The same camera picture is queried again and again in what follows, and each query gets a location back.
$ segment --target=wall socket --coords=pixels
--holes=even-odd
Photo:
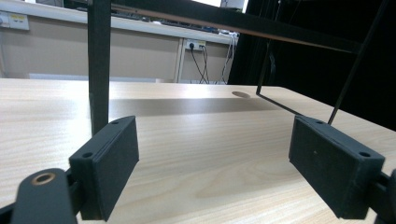
[[[187,39],[186,42],[186,49],[190,49],[190,44],[194,45],[194,50],[202,50],[202,48],[200,48],[200,46],[206,46],[206,41],[204,40],[194,40],[194,39]]]

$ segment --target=black curtain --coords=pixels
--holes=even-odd
[[[261,17],[277,7],[277,1],[272,5],[268,4],[271,0],[250,1],[247,13]],[[289,1],[280,21],[362,42],[380,3],[381,0]],[[389,1],[341,109],[396,131],[395,39],[396,4]],[[229,84],[258,84],[266,43],[264,38],[241,35]],[[271,53],[276,70],[268,72],[270,68],[266,68],[264,85],[285,87],[328,105],[335,104],[356,58],[343,52],[278,41]]]

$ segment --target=black metal bar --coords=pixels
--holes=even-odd
[[[213,26],[242,34],[350,53],[358,53],[361,48],[361,44],[354,41],[193,1],[125,0],[125,4],[124,0],[112,2],[114,4],[111,8],[118,11]]]
[[[297,112],[297,111],[295,111],[295,110],[293,110],[293,109],[291,109],[291,108],[288,108],[287,106],[282,105],[281,103],[278,103],[278,102],[275,101],[275,100],[272,100],[272,99],[270,99],[270,98],[268,98],[268,97],[266,97],[266,96],[263,96],[263,95],[261,95],[261,94],[257,94],[257,95],[258,95],[260,98],[262,98],[262,99],[264,99],[264,100],[266,100],[266,101],[268,101],[268,102],[270,102],[270,103],[272,103],[272,104],[274,104],[274,105],[277,105],[277,106],[281,107],[282,109],[285,109],[285,110],[289,111],[290,113],[292,113],[292,114],[294,114],[294,115],[302,115],[302,114],[300,114],[299,112]]]
[[[108,124],[110,10],[109,0],[88,1],[88,69],[92,136]]]
[[[283,8],[285,6],[284,2],[285,2],[284,0],[281,0],[279,2],[279,8],[278,8],[277,13],[276,13],[275,21],[279,20],[279,17],[280,17],[280,15],[283,12]],[[262,65],[262,71],[260,73],[259,83],[257,84],[256,94],[260,94],[262,92],[262,83],[264,82],[265,75],[267,73],[267,67],[268,67],[268,63],[270,61],[270,53],[271,53],[272,48],[273,48],[273,41],[274,40],[270,39],[268,41],[268,44],[267,44],[267,51],[265,52],[264,64]]]
[[[332,121],[335,118],[335,115],[337,114],[338,109],[340,108],[341,103],[343,103],[344,97],[347,93],[347,90],[349,89],[349,85],[353,79],[353,77],[356,74],[356,71],[359,68],[359,65],[361,64],[361,60],[364,57],[364,53],[366,52],[368,45],[373,38],[373,35],[375,33],[376,27],[378,26],[379,22],[381,21],[382,15],[385,12],[385,9],[387,8],[389,0],[383,0],[381,3],[381,6],[379,7],[375,19],[370,27],[369,33],[367,34],[366,38],[364,39],[363,44],[361,45],[361,50],[359,51],[358,57],[356,58],[355,62],[353,63],[352,69],[349,72],[349,75],[346,79],[346,83],[344,84],[343,89],[340,92],[340,95],[338,96],[337,102],[335,103],[334,110],[332,111],[332,115],[329,118],[328,124],[332,124]]]

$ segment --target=vertical black pole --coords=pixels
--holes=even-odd
[[[108,124],[110,0],[88,0],[88,60],[92,135]]]
[[[275,21],[279,21],[279,18],[281,16],[281,14],[283,12],[283,8],[285,6],[284,2],[285,2],[285,0],[279,1],[279,7],[278,7],[278,10],[276,13]],[[257,95],[260,95],[262,92],[262,83],[264,82],[265,74],[267,72],[268,63],[270,61],[270,53],[271,53],[271,51],[273,49],[273,45],[274,45],[273,42],[274,42],[274,40],[270,39],[267,44],[267,51],[265,52],[264,63],[262,65],[262,70],[261,70],[260,77],[259,77],[259,83],[257,84],[257,89],[256,89]]]
[[[341,90],[340,95],[338,96],[337,102],[335,103],[334,110],[332,111],[332,115],[329,118],[328,124],[332,125],[332,121],[335,118],[335,115],[337,114],[338,109],[340,108],[341,103],[343,103],[344,96],[347,93],[347,90],[349,88],[349,85],[355,76],[356,72],[358,71],[359,65],[361,65],[361,60],[363,59],[364,53],[367,50],[367,47],[373,38],[374,32],[376,30],[376,27],[378,26],[379,22],[381,21],[382,15],[385,12],[385,9],[387,8],[389,0],[382,0],[381,6],[379,7],[379,10],[376,13],[376,16],[374,18],[374,21],[370,27],[370,30],[367,34],[367,36],[364,39],[363,44],[361,45],[361,50],[359,51],[358,57],[356,58],[355,62],[353,63],[352,69],[349,72],[349,75],[346,79],[346,83],[344,84],[343,89]]]

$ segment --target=wooden table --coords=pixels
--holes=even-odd
[[[289,163],[294,116],[255,90],[110,83],[110,120],[137,116],[140,162],[109,222],[346,222]],[[332,111],[282,88],[262,93],[316,119]],[[387,157],[385,173],[396,168],[395,132],[342,111],[333,126]],[[90,129],[88,82],[0,79],[0,206],[29,174],[67,169]]]

